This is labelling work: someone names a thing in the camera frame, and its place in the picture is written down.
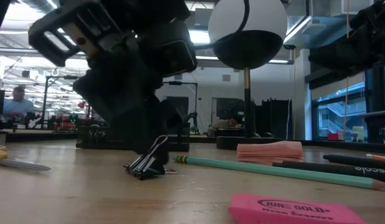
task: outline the black pencil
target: black pencil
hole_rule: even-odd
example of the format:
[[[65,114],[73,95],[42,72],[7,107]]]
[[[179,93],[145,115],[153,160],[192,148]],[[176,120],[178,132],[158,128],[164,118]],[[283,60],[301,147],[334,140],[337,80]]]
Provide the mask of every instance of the black pencil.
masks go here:
[[[309,162],[290,162],[284,161],[283,163],[273,163],[273,166],[311,170],[317,172],[327,172],[332,174],[344,174],[353,175],[357,177],[369,177],[375,180],[385,182],[385,169],[368,168],[368,167],[352,167],[352,166],[340,166],[331,164],[315,164]]]
[[[327,159],[329,162],[335,162],[338,164],[385,169],[384,161],[377,161],[374,159],[366,159],[366,158],[351,157],[351,156],[338,156],[338,155],[327,155],[327,156],[323,156],[323,158]]]

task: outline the orange pencil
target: orange pencil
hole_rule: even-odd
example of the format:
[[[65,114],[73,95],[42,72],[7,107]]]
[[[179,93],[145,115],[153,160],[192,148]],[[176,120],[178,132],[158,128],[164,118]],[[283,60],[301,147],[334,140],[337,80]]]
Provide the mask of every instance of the orange pencil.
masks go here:
[[[377,161],[384,161],[385,162],[385,156],[377,156],[377,155],[367,154],[366,157],[369,159],[374,159]]]

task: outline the white sphere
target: white sphere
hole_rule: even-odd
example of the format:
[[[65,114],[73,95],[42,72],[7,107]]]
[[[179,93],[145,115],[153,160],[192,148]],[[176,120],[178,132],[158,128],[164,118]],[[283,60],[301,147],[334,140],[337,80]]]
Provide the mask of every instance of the white sphere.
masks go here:
[[[245,30],[263,30],[277,34],[282,40],[286,37],[287,16],[280,0],[249,0],[249,19]],[[210,42],[234,33],[240,26],[244,15],[243,0],[220,0],[209,20]]]

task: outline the black and white ball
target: black and white ball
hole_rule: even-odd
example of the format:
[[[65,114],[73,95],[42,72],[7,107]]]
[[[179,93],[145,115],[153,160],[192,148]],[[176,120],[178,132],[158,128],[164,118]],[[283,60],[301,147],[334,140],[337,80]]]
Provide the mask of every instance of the black and white ball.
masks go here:
[[[234,34],[244,16],[243,0],[221,0],[209,20],[215,55],[235,69],[258,68],[281,49],[287,31],[286,10],[280,0],[249,0],[250,14],[243,31]]]

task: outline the black stand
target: black stand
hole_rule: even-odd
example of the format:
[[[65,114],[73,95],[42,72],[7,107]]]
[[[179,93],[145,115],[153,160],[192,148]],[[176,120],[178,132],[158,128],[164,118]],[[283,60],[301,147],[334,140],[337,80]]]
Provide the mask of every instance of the black stand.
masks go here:
[[[374,67],[370,72],[370,86],[372,94],[369,96],[368,102],[368,116],[365,116],[365,122],[368,127],[368,142],[369,143],[383,143],[384,134],[381,128],[385,127],[385,71],[384,67]]]
[[[251,138],[253,136],[253,117],[251,110],[251,91],[250,91],[250,68],[245,68],[244,76],[244,131],[245,137]]]

